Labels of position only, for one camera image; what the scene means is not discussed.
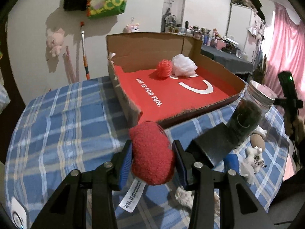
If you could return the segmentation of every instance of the green shopping bag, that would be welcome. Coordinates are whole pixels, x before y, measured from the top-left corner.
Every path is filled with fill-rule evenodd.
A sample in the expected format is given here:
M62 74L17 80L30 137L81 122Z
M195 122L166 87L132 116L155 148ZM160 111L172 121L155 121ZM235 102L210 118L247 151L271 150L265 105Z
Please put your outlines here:
M87 16L101 18L124 13L127 0L87 0Z

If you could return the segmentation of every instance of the white card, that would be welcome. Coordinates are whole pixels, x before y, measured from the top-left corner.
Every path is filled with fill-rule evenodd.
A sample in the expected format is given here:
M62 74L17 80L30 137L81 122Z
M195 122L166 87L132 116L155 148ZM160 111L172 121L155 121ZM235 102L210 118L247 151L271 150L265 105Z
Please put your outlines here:
M119 207L132 213L142 196L145 184L145 182L135 178Z
M26 212L23 206L12 197L11 218L15 226L19 229L27 229Z

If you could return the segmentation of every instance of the black handheld device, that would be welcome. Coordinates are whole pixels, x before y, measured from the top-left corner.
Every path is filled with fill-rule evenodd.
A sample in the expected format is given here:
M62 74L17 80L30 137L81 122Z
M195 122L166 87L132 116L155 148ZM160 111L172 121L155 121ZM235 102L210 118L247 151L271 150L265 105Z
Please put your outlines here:
M290 121L292 124L299 114L299 108L303 108L303 101L298 99L295 84L290 71L280 72L278 74L278 78L285 98L276 98L274 105L281 106L285 113L290 115ZM295 140L295 128L293 128L293 134L290 136L290 139L293 141Z

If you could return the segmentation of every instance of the pink box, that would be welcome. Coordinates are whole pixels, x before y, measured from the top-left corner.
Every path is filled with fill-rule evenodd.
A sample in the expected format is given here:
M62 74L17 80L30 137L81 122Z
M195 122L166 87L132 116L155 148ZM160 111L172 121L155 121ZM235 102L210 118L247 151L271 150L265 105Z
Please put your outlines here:
M221 50L223 47L225 47L226 46L226 42L224 42L223 40L217 40L217 46L216 46L216 48L218 49L218 50Z

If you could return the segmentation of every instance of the white wardrobe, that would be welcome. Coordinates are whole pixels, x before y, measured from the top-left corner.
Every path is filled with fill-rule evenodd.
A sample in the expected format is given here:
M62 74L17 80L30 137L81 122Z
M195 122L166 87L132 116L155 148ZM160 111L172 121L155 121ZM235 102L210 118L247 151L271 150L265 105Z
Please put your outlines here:
M264 27L261 18L252 8L231 4L226 36L236 41L239 49L246 52L248 61L253 62L259 51L261 40L253 36L248 28L257 25Z

